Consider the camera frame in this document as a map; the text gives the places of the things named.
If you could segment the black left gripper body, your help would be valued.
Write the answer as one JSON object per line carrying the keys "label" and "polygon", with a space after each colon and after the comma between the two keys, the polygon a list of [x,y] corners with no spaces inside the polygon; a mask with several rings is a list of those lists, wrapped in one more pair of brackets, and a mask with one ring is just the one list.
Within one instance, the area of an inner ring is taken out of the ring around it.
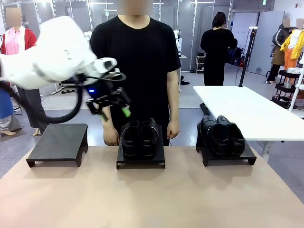
{"label": "black left gripper body", "polygon": [[83,83],[82,86],[89,94],[87,102],[95,102],[100,99],[116,101],[119,98],[117,95],[118,87],[111,81],[96,80],[90,84]]}

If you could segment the person's right hand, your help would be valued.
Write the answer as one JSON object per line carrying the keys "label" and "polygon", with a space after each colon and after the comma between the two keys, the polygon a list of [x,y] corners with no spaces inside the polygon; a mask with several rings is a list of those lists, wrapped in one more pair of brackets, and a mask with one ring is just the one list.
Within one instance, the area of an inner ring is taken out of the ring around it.
{"label": "person's right hand", "polygon": [[106,126],[104,128],[104,143],[107,146],[118,146],[119,145],[119,134],[117,130],[112,126]]}

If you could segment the person's left hand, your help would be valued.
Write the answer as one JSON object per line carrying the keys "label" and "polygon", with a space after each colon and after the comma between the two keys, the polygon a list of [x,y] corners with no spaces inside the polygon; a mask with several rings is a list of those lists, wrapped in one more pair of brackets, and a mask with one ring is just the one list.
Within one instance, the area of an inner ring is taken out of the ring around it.
{"label": "person's left hand", "polygon": [[170,120],[167,127],[167,139],[175,138],[180,132],[179,120]]}

